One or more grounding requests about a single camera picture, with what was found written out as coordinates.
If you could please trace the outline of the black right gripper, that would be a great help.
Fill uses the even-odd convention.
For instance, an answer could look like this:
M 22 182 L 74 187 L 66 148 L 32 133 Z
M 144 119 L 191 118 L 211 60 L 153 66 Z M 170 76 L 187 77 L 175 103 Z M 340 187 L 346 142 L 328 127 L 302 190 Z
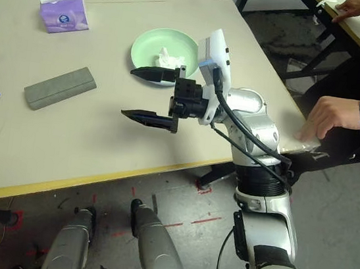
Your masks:
M 170 97 L 168 115 L 157 115 L 146 110 L 121 110 L 127 118 L 150 128 L 160 128 L 172 134 L 177 133 L 178 118 L 198 118 L 201 122 L 212 122 L 217 110 L 217 95 L 213 84 L 201 86 L 195 80 L 185 78 L 186 66 L 175 69 L 159 66 L 136 68 L 130 73 L 140 79 L 154 84 L 174 85 Z

